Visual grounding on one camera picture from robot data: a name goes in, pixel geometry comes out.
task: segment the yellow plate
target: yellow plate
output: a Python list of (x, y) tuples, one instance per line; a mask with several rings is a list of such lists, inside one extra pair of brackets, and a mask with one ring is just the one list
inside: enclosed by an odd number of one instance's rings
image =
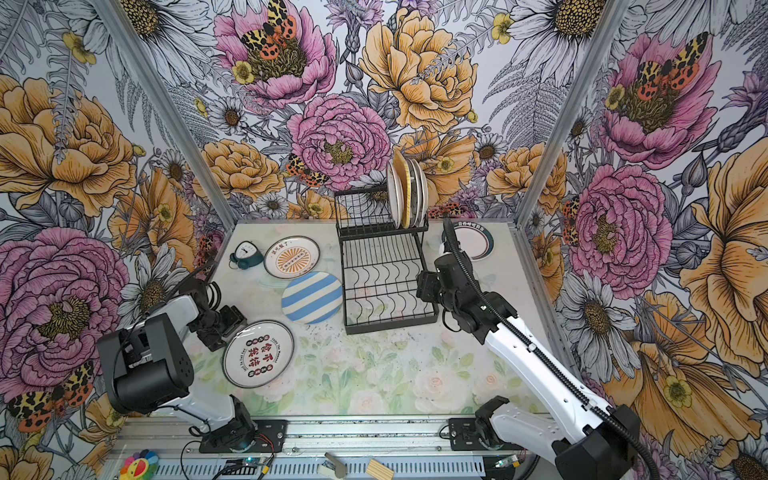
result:
[(402, 209), (402, 225), (404, 228), (408, 228), (411, 224), (411, 169), (408, 167), (408, 162), (402, 156), (399, 150), (395, 150), (395, 158), (392, 161), (392, 166), (395, 168), (395, 173), (402, 185), (402, 198), (404, 200), (404, 206)]

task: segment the plate with orange sunburst design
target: plate with orange sunburst design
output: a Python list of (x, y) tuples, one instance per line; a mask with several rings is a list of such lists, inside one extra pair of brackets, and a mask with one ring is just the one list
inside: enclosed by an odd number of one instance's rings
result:
[(320, 259), (320, 247), (307, 237), (287, 237), (264, 254), (264, 268), (277, 278), (296, 278), (311, 271)]

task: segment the wooden block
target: wooden block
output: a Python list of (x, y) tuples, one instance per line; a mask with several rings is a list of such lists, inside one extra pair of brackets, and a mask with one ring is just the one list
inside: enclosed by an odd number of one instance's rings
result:
[(371, 460), (366, 469), (366, 473), (371, 475), (376, 480), (392, 480), (395, 476), (395, 472), (378, 463), (376, 460)]

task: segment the blue striped plate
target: blue striped plate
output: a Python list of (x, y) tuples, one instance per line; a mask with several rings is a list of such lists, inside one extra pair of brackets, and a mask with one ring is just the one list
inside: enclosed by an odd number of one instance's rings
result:
[(290, 283), (283, 292), (283, 313), (293, 322), (320, 323), (341, 307), (339, 279), (326, 272), (310, 272)]

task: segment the plate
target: plate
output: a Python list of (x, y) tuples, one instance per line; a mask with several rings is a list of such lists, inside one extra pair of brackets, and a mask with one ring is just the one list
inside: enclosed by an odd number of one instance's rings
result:
[(295, 279), (283, 292), (283, 313), (304, 325), (328, 320), (342, 303), (339, 279), (326, 272), (310, 272)]
[[(454, 223), (454, 228), (456, 229), (456, 239), (461, 244), (462, 250), (469, 255), (469, 258), (482, 260), (493, 251), (493, 235), (481, 224), (456, 222)], [(446, 238), (445, 231), (443, 231), (443, 243), (446, 243)]]
[(417, 227), (420, 225), (424, 214), (424, 183), (422, 182), (422, 168), (419, 166), (419, 162), (412, 158), (409, 158), (408, 162), (411, 164), (411, 174), (416, 182), (416, 189), (413, 192), (413, 197), (416, 199), (416, 210), (413, 215), (413, 225), (411, 225), (411, 227)]
[(395, 150), (395, 157), (392, 161), (392, 166), (395, 169), (395, 173), (400, 180), (400, 186), (402, 187), (403, 202), (401, 225), (403, 228), (408, 228), (408, 226), (411, 224), (411, 216), (413, 215), (410, 201), (411, 179), (409, 175), (411, 169), (408, 167), (408, 162), (406, 161), (405, 157), (402, 156), (402, 153), (399, 150)]
[(264, 254), (264, 268), (277, 278), (296, 278), (317, 265), (320, 247), (307, 237), (287, 237), (276, 242)]
[(389, 195), (389, 211), (392, 214), (392, 220), (395, 222), (395, 228), (400, 228), (402, 219), (402, 185), (395, 175), (395, 170), (389, 164), (386, 167), (386, 186)]
[(263, 320), (237, 332), (221, 357), (224, 375), (244, 389), (264, 386), (288, 367), (293, 334), (275, 320)]

